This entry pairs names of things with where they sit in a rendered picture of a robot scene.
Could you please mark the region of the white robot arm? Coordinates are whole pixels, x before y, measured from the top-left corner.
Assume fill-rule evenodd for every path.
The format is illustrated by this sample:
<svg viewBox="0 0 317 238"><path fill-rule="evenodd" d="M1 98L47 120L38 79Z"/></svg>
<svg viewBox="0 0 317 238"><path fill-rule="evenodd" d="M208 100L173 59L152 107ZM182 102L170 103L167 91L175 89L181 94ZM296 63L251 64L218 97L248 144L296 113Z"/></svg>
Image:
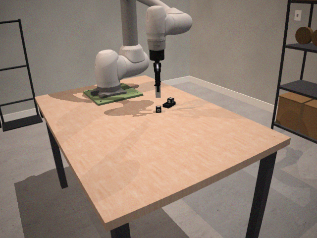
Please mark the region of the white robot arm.
<svg viewBox="0 0 317 238"><path fill-rule="evenodd" d="M190 15L159 0L120 0L123 45L119 55L103 50L95 60L97 88L90 94L100 95L100 99L126 94L120 80L138 75L149 66L149 57L138 44L136 1L149 6L145 21L149 50L164 50L165 36L182 34L192 27Z"/></svg>

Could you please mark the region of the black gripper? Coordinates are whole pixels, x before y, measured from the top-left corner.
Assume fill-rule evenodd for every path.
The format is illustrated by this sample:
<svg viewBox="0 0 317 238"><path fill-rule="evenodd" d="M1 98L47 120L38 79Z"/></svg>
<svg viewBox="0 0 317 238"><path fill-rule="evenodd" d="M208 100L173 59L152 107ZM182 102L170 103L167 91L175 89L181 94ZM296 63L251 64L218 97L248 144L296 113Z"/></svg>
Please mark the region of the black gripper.
<svg viewBox="0 0 317 238"><path fill-rule="evenodd" d="M161 98L160 93L160 72L161 72L161 63L160 60L164 60L164 50L161 51L150 51L150 60L155 61L154 64L154 72L155 72L155 90L156 90L156 98Z"/></svg>

